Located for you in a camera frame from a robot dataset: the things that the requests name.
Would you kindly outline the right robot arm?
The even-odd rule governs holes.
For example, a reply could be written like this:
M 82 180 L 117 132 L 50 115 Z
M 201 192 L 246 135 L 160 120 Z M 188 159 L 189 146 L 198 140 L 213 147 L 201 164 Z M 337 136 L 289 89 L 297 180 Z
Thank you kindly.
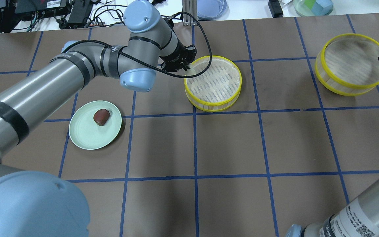
M 379 85 L 379 42 L 357 33 L 335 36 L 319 51 L 315 74 L 338 95 L 368 93 Z M 324 222 L 294 224 L 286 236 L 379 237 L 379 179 Z

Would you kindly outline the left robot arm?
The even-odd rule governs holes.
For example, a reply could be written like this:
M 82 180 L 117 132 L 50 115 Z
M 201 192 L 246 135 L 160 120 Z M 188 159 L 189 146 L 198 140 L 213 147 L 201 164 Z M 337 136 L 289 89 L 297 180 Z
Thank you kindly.
M 149 92 L 156 72 L 174 76 L 190 68 L 197 50 L 182 45 L 172 17 L 162 18 L 147 0 L 135 0 L 123 21 L 131 32 L 127 46 L 91 39 L 74 42 L 46 67 L 0 93 L 0 162 L 96 76 Z M 0 237 L 87 237 L 89 223 L 89 205 L 77 186 L 52 174 L 0 163 Z

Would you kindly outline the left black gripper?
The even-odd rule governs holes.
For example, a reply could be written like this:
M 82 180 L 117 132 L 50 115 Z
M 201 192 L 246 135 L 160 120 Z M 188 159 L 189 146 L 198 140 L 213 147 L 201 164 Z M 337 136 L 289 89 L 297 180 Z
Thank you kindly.
M 166 72 L 189 71 L 191 70 L 190 64 L 194 61 L 196 54 L 195 45 L 185 47 L 179 44 L 172 54 L 161 56 L 161 60 L 163 60 L 161 69 Z

